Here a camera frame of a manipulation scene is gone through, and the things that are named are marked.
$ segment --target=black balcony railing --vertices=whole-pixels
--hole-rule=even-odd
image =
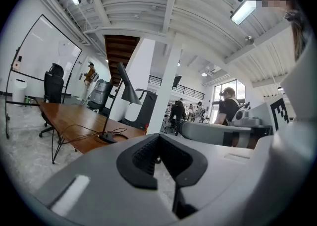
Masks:
[[[150,75],[149,76],[149,83],[152,83],[152,84],[160,86],[161,83],[162,83],[162,79]],[[194,89],[187,88],[187,87],[182,86],[182,85],[178,85],[177,87],[173,87],[173,90],[177,91],[179,93],[182,93],[184,95],[187,95],[187,96],[191,96],[191,97],[194,97],[194,98],[198,98],[200,100],[204,100],[204,96],[205,96],[204,93],[199,92],[199,91],[194,90]]]

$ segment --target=brown jacket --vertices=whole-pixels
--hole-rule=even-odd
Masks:
[[[84,81],[88,81],[88,82],[92,82],[91,80],[91,76],[95,73],[95,69],[94,68],[90,68],[89,72],[86,74],[86,78]]]

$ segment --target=white pants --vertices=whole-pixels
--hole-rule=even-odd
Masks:
[[[90,88],[90,84],[91,84],[89,81],[84,81],[84,83],[85,83],[85,89],[84,89],[83,95],[81,96],[82,100],[86,100],[86,97]]]

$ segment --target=desk lamp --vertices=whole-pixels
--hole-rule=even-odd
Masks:
[[[108,122],[108,119],[109,119],[109,116],[110,116],[110,113],[111,113],[111,109],[112,109],[112,106],[113,106],[113,103],[117,97],[117,94],[120,90],[120,87],[121,87],[121,84],[122,82],[124,83],[125,85],[125,88],[124,88],[124,91],[123,91],[123,94],[122,94],[122,99],[125,100],[125,101],[128,101],[130,103],[134,103],[134,104],[138,104],[138,105],[141,105],[141,102],[137,96],[137,94],[135,93],[133,87],[132,87],[132,84],[129,80],[129,77],[124,69],[124,66],[123,64],[120,62],[117,64],[117,68],[118,68],[118,71],[119,71],[119,74],[122,78],[120,84],[119,84],[119,87],[117,88],[116,90],[116,93],[115,93],[115,96],[113,98],[113,101],[111,103],[111,107],[110,107],[110,110],[109,110],[109,115],[106,116],[106,122],[105,122],[105,125],[104,125],[104,129],[103,129],[103,133],[99,136],[99,138],[107,143],[116,143],[116,141],[113,139],[114,136],[123,136],[125,137],[123,134],[121,133],[113,133],[113,132],[105,132],[106,131],[106,125],[107,125],[107,122]]]

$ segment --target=wooden staircase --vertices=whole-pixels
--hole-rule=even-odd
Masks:
[[[127,66],[139,40],[140,38],[137,37],[105,35],[106,54],[111,74],[110,83],[114,86],[118,87],[121,80],[117,64],[122,62],[124,67]]]

